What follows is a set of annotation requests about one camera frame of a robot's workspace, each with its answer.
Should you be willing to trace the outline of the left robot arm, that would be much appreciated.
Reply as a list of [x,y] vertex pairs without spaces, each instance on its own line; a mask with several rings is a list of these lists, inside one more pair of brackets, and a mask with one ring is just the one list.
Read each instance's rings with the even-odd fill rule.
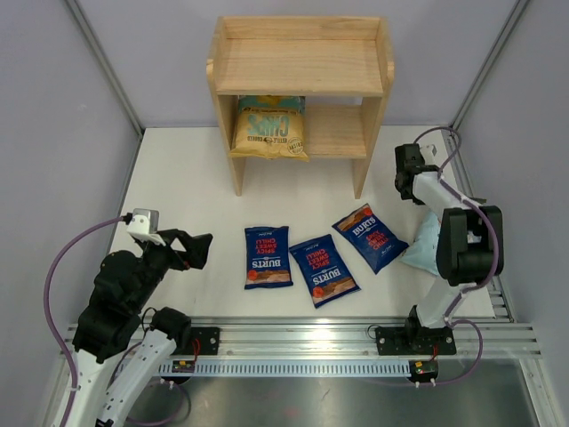
[[141,256],[108,254],[94,279],[94,290],[81,313],[73,346],[77,380],[68,426],[121,426],[136,399],[172,354],[203,353],[210,340],[193,334],[191,319],[172,308],[158,310],[133,359],[112,376],[125,355],[140,314],[168,270],[201,270],[213,236],[192,237],[183,230],[163,230],[161,243],[137,244]]

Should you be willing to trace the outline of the large yellow kettle chips bag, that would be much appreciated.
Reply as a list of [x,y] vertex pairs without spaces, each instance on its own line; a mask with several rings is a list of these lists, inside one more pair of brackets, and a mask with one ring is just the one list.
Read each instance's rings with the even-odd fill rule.
[[308,162],[303,96],[243,95],[229,155]]

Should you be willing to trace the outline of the light blue cassava chips bag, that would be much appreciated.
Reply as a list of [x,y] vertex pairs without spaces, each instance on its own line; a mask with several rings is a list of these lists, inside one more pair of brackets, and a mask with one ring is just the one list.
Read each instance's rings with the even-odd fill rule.
[[440,229],[437,216],[429,211],[423,218],[413,243],[401,254],[400,261],[415,269],[438,276],[437,245]]

